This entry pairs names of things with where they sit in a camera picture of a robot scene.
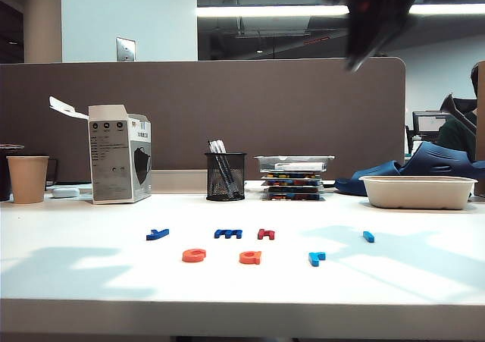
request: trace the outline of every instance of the black mesh pencil holder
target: black mesh pencil holder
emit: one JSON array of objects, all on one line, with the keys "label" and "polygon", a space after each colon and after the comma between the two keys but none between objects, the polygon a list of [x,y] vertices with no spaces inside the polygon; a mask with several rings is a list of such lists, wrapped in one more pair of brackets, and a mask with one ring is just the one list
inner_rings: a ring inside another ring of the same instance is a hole
[{"label": "black mesh pencil holder", "polygon": [[207,200],[244,199],[244,152],[213,153],[207,156]]}]

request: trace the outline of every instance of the wall plate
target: wall plate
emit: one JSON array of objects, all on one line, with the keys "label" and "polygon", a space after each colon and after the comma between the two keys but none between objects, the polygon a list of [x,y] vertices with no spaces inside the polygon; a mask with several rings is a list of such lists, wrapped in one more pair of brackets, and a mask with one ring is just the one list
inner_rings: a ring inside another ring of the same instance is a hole
[{"label": "wall plate", "polygon": [[116,38],[116,60],[117,61],[135,61],[136,41]]}]

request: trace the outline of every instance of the white wall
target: white wall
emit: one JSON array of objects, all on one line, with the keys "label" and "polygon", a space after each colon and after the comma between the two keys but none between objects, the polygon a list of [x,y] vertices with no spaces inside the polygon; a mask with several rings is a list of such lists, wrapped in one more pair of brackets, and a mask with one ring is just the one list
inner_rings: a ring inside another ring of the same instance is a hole
[{"label": "white wall", "polygon": [[137,61],[197,60],[197,0],[62,0],[62,61],[116,61],[116,37]]},{"label": "white wall", "polygon": [[485,59],[485,35],[416,46],[388,54],[405,62],[405,122],[412,128],[413,111],[440,109],[450,92],[456,97],[475,98],[470,71],[478,61]]}]

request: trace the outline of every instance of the computer monitor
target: computer monitor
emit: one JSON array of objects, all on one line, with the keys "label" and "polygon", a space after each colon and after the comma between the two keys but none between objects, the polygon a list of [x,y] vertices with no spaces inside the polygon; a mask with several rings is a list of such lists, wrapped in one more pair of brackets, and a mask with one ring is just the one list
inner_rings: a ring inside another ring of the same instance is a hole
[{"label": "computer monitor", "polygon": [[421,136],[424,141],[436,141],[440,127],[451,116],[441,111],[412,112],[412,123],[415,135]]}]

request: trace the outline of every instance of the ceiling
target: ceiling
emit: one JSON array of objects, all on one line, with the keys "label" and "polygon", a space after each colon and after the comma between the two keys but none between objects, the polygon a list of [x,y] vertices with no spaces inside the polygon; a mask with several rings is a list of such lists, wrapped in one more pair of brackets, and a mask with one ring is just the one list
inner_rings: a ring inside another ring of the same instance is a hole
[{"label": "ceiling", "polygon": [[[199,7],[331,4],[326,0],[197,1]],[[485,3],[485,0],[433,0],[430,3]],[[23,15],[20,11],[19,4],[13,5],[8,0],[0,0],[0,63],[23,62]],[[415,45],[485,33],[483,17],[434,16],[416,18],[415,21],[411,29],[383,48],[383,54]],[[329,58],[345,55],[347,19],[199,18],[198,32],[200,60]]]}]

